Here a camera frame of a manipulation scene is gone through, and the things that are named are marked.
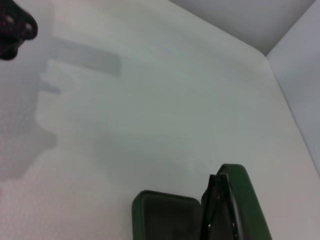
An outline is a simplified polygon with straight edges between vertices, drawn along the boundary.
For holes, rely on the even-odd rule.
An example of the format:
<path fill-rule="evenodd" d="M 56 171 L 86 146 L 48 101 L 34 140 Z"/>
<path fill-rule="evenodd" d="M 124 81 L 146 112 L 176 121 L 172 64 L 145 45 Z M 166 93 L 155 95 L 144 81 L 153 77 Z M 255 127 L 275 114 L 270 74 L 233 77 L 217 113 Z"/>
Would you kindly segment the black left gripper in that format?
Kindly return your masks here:
<path fill-rule="evenodd" d="M 0 59 L 13 60 L 19 47 L 38 35 L 38 24 L 31 14 L 13 0 L 0 2 Z"/>

